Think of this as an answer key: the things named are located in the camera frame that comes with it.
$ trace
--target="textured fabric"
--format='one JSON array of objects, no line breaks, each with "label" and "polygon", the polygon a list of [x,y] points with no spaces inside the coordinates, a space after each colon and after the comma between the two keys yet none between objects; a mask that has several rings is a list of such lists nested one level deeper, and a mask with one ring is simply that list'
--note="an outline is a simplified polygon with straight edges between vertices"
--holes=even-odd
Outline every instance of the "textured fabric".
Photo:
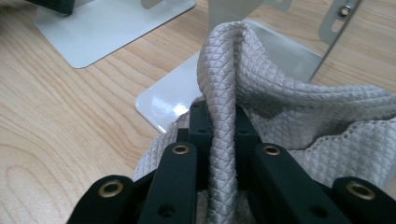
[{"label": "textured fabric", "polygon": [[[396,96],[392,93],[375,86],[315,86],[286,77],[241,22],[214,29],[201,50],[197,76],[214,129],[209,190],[199,196],[198,220],[252,222],[246,197],[236,188],[235,104],[245,109],[263,142],[288,149],[312,178],[325,185],[353,175],[383,188],[393,178]],[[163,149],[176,140],[177,128],[188,126],[188,119],[183,115],[153,141],[134,179],[158,166]]]}]

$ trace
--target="fabric fold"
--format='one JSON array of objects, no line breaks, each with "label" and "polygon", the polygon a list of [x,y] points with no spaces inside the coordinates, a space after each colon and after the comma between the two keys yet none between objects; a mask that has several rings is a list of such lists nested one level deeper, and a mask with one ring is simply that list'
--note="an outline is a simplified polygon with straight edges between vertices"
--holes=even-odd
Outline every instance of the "fabric fold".
[{"label": "fabric fold", "polygon": [[[235,104],[247,112],[263,142],[288,149],[325,185],[353,175],[383,188],[394,176],[396,96],[389,91],[376,86],[316,86],[287,77],[242,22],[223,23],[212,31],[201,50],[197,81],[213,122],[207,212],[198,219],[251,220],[246,198],[237,190]],[[189,114],[182,116],[153,141],[134,179],[156,168],[163,149],[175,141],[177,128],[188,126],[188,119]]]}]

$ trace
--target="wooden table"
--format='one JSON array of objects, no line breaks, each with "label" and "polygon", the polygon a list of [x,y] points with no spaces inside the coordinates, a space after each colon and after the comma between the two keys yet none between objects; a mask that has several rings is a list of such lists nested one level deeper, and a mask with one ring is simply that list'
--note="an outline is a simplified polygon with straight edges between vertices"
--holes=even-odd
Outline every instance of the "wooden table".
[{"label": "wooden table", "polygon": [[[346,47],[333,50],[314,83],[367,78],[396,90],[395,3],[366,2],[351,23],[356,29],[340,39]],[[207,2],[197,0],[99,62],[73,69],[35,28],[35,9],[0,0],[0,223],[64,223],[94,181],[132,176],[159,134],[134,109],[136,96],[199,50],[206,36]],[[357,34],[360,42],[350,44]]]}]

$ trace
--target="twisted fabric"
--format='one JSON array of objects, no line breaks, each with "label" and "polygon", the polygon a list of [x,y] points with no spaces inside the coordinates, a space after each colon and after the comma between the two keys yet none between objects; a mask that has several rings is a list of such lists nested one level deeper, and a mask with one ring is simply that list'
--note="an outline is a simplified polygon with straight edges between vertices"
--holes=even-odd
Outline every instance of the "twisted fabric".
[{"label": "twisted fabric", "polygon": [[[241,22],[214,29],[201,50],[197,76],[214,129],[209,190],[199,197],[199,222],[252,222],[246,197],[236,188],[235,104],[245,109],[263,142],[288,149],[312,178],[325,185],[352,175],[384,188],[393,178],[394,94],[375,86],[324,87],[287,77]],[[188,119],[189,114],[183,115],[153,141],[134,179],[158,166],[163,149],[176,140],[177,128],[188,126]]]}]

